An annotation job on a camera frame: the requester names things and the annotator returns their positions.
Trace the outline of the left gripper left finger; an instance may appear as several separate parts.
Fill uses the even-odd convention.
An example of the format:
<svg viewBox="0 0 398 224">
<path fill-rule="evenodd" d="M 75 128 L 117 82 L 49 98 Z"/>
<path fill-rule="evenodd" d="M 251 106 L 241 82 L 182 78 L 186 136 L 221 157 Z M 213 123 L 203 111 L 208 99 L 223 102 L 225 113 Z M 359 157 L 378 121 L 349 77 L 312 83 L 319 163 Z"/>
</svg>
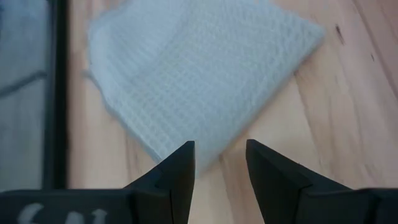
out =
<svg viewBox="0 0 398 224">
<path fill-rule="evenodd" d="M 195 142 L 187 141 L 127 185 L 132 222 L 187 224 L 195 183 Z"/>
</svg>

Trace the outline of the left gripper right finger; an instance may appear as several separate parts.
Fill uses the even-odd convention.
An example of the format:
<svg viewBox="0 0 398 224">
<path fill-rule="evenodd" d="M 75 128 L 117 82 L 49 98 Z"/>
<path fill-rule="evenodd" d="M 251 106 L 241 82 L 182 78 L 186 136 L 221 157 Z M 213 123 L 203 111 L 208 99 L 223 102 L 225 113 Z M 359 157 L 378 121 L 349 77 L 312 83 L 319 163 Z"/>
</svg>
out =
<svg viewBox="0 0 398 224">
<path fill-rule="evenodd" d="M 246 141 L 246 163 L 265 223 L 295 223 L 304 189 L 320 192 L 348 189 L 254 139 Z"/>
</svg>

